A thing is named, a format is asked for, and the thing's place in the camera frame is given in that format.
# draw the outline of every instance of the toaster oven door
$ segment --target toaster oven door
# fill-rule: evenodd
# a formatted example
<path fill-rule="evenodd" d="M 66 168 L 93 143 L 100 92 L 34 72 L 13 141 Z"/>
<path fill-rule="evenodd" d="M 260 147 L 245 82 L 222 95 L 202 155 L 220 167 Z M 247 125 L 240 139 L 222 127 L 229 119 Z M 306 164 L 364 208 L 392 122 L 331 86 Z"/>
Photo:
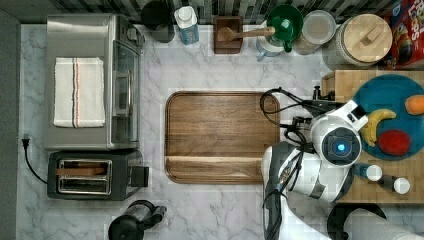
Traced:
<path fill-rule="evenodd" d="M 112 142 L 136 142 L 140 55 L 119 41 L 113 48 Z"/>

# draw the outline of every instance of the blue plate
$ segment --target blue plate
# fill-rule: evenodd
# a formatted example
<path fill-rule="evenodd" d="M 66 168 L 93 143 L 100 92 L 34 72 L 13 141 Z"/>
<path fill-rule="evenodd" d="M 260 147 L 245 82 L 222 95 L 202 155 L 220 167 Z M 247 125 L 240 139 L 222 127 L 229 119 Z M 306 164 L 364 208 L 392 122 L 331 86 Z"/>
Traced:
<path fill-rule="evenodd" d="M 405 108 L 405 100 L 417 94 L 424 94 L 423 87 L 407 77 L 394 74 L 373 78 L 356 92 L 353 100 L 361 105 L 367 114 L 380 108 L 387 108 L 396 113 L 396 118 L 383 120 L 378 124 L 377 138 L 392 129 L 406 132 L 411 138 L 411 147 L 405 155 L 386 154 L 378 144 L 371 147 L 362 140 L 362 148 L 367 153 L 383 160 L 402 160 L 421 150 L 424 145 L 424 115 L 410 115 Z"/>

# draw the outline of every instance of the black kettle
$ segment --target black kettle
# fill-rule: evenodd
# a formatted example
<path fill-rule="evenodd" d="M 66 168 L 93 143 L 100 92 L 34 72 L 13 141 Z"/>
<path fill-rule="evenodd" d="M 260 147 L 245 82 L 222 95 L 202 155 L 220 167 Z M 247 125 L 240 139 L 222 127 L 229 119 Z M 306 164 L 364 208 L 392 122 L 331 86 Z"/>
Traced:
<path fill-rule="evenodd" d="M 161 222 L 166 207 L 154 206 L 146 200 L 138 200 L 130 204 L 121 216 L 109 226 L 110 240 L 142 240 L 144 231 Z"/>

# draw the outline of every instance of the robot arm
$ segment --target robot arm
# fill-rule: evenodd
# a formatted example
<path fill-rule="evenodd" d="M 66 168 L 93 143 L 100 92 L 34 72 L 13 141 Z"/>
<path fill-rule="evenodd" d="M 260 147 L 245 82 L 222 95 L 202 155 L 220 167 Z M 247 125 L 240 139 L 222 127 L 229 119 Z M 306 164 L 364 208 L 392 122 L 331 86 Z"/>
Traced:
<path fill-rule="evenodd" d="M 290 157 L 296 155 L 298 151 L 293 145 L 286 142 L 282 142 L 276 146 L 269 147 L 262 161 L 262 174 L 264 176 L 264 182 L 268 183 L 264 186 L 264 196 L 268 196 L 275 189 L 281 188 L 279 182 L 279 176 L 283 169 L 288 166 L 288 160 Z M 315 169 L 309 168 L 309 172 L 319 171 L 319 166 L 316 167 L 314 160 L 310 162 L 315 165 Z M 306 179 L 305 170 L 302 168 L 299 173 L 299 181 L 297 182 L 294 191 L 301 191 L 301 189 L 310 189 L 312 184 L 302 182 L 302 179 Z M 291 186 L 293 179 L 290 180 L 288 186 Z M 283 190 L 283 194 L 287 196 L 287 188 Z M 264 202 L 264 231 L 266 240 L 329 240 L 327 236 L 324 236 L 320 232 L 316 231 L 309 225 L 305 224 L 300 220 L 287 205 L 287 199 L 285 196 L 278 193 L 271 194 Z"/>
<path fill-rule="evenodd" d="M 300 220 L 288 207 L 287 191 L 333 202 L 345 188 L 350 166 L 361 149 L 358 130 L 367 122 L 361 107 L 350 101 L 343 107 L 321 115 L 311 122 L 315 151 L 305 152 L 280 142 L 269 147 L 262 160 L 264 177 L 264 230 L 266 240 L 329 239 Z M 293 161 L 302 151 L 302 167 Z"/>

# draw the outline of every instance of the toaster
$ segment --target toaster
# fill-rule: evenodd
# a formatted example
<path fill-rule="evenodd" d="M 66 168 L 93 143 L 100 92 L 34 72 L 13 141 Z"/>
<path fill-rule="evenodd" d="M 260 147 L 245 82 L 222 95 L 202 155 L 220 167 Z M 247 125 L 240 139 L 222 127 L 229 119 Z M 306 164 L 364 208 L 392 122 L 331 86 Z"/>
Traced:
<path fill-rule="evenodd" d="M 138 147 L 139 69 L 143 42 L 143 35 L 121 15 L 48 16 L 46 149 L 107 151 Z M 55 92 L 55 64 L 59 58 L 96 58 L 102 61 L 104 91 L 99 95 L 104 101 L 104 123 L 101 126 L 76 128 L 54 124 L 55 94 L 60 94 Z"/>
<path fill-rule="evenodd" d="M 50 154 L 47 195 L 56 199 L 121 201 L 148 186 L 149 168 L 137 150 Z"/>

